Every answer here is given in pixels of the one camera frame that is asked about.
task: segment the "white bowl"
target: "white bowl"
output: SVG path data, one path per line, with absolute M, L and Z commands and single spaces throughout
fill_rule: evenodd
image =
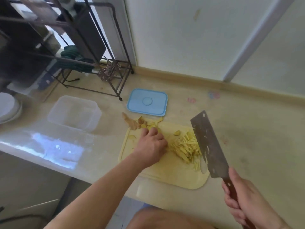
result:
M 0 92 L 0 122 L 14 117 L 20 109 L 19 101 L 12 95 Z
M 9 121 L 13 121 L 15 119 L 17 119 L 22 113 L 22 102 L 20 103 L 20 108 L 18 109 L 17 113 L 10 119 L 6 120 L 6 121 L 0 121 L 0 124 L 4 124 L 7 123 Z

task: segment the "baseboard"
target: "baseboard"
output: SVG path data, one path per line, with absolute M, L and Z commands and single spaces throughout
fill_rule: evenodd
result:
M 284 101 L 291 104 L 305 104 L 305 97 L 290 95 L 287 93 L 273 92 L 262 90 L 258 88 L 247 87 L 234 83 L 225 83 L 218 80 L 206 79 L 196 76 L 178 74 L 167 71 L 154 70 L 149 68 L 144 68 L 140 66 L 133 66 L 135 73 L 143 76 L 154 77 L 164 80 L 171 80 L 180 83 L 187 83 L 192 85 L 201 85 L 208 88 L 226 90 L 231 92 L 242 93 L 250 96 L 261 97 L 265 99 L 271 99 L 276 101 Z

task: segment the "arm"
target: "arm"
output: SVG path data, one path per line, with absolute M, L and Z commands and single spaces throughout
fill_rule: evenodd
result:
M 222 182 L 224 201 L 238 223 L 246 225 L 245 219 L 248 218 L 259 229 L 291 229 L 251 181 L 242 179 L 233 168 L 229 168 L 229 176 L 236 189 L 238 202 L 230 197 L 229 188 Z
M 101 177 L 60 212 L 45 229 L 83 229 L 107 226 L 122 197 L 138 174 L 158 162 L 167 141 L 156 128 L 142 130 L 134 152 Z

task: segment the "wooden knife handle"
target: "wooden knife handle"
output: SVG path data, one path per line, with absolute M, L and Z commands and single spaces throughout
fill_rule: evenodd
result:
M 229 188 L 229 191 L 230 191 L 230 197 L 232 199 L 234 199 L 235 201 L 238 202 L 238 199 L 237 199 L 237 193 L 236 193 L 236 189 L 231 181 L 230 178 L 227 178 L 227 179 L 223 179 L 224 183 L 226 184 L 226 186 Z M 254 224 L 248 219 L 246 218 L 246 223 L 248 226 L 242 226 L 243 229 L 256 229 L 256 227 L 254 226 Z

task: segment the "cleaver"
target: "cleaver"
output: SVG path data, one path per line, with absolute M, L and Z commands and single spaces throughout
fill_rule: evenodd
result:
M 222 178 L 230 190 L 231 198 L 237 201 L 237 193 L 229 177 L 227 159 L 222 152 L 206 111 L 202 111 L 191 119 L 191 124 L 211 177 Z M 254 224 L 249 219 L 246 219 L 246 223 L 248 226 L 242 226 L 243 228 L 255 229 Z

